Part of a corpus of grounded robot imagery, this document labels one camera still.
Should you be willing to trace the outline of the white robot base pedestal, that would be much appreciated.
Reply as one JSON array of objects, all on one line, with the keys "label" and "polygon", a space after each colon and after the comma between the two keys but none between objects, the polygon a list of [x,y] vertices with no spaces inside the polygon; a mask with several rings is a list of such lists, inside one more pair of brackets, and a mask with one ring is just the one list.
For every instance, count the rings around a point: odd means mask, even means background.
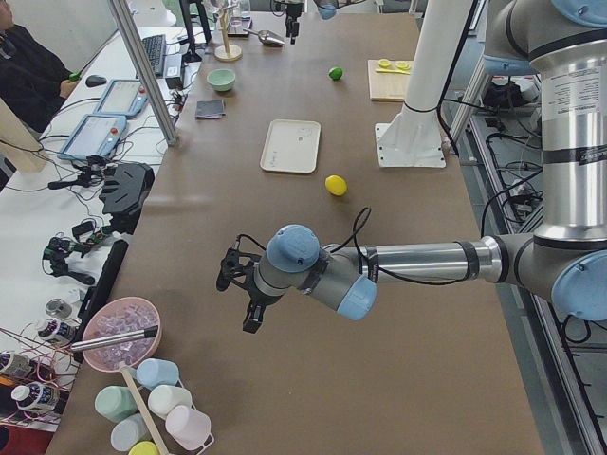
[{"label": "white robot base pedestal", "polygon": [[377,159],[381,167],[446,166],[439,125],[440,104],[476,5],[472,0],[432,0],[427,4],[401,111],[391,122],[376,125]]}]

